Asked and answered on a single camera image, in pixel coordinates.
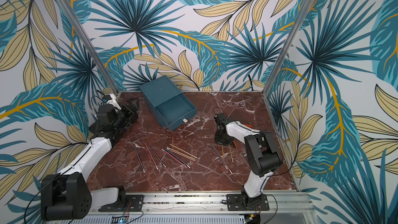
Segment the teal top drawer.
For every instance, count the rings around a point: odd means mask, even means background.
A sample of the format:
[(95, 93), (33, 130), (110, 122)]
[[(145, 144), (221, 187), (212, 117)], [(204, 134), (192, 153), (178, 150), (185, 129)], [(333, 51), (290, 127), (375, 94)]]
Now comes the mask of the teal top drawer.
[(161, 127), (170, 131), (187, 123), (198, 113), (196, 106), (184, 94), (179, 94), (156, 106), (155, 113)]

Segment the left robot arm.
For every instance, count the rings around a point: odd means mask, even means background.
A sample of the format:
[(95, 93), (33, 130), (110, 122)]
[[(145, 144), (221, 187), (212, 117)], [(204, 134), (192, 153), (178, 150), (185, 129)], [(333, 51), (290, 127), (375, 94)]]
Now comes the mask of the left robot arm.
[(120, 104), (114, 94), (103, 96), (104, 104), (89, 127), (88, 145), (64, 169), (47, 175), (41, 183), (40, 215), (43, 221), (76, 220), (98, 208), (123, 208), (129, 204), (122, 186), (91, 191), (87, 180), (100, 160), (117, 144), (126, 129), (138, 119), (139, 99)]

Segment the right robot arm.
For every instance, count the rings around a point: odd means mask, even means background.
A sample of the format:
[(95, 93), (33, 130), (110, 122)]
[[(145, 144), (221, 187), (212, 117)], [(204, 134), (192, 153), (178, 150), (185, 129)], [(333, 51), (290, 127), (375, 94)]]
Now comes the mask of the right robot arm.
[(242, 191), (244, 201), (260, 199), (269, 177), (283, 164), (274, 136), (270, 131), (255, 130), (230, 119), (224, 113), (216, 114), (215, 122), (215, 143), (230, 146), (238, 140), (245, 145), (251, 171)]

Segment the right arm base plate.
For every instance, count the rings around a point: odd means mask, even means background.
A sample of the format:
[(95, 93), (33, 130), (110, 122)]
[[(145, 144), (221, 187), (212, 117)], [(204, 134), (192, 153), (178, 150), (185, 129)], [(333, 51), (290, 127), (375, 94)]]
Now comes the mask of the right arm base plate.
[(250, 198), (244, 192), (228, 194), (223, 201), (228, 211), (269, 211), (269, 204), (265, 194)]

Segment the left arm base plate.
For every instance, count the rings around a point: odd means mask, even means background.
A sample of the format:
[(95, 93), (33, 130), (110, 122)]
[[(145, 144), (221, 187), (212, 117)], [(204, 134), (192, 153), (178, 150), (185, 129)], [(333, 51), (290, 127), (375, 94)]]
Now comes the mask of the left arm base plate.
[(122, 200), (104, 205), (99, 212), (140, 212), (144, 203), (144, 195), (127, 195)]

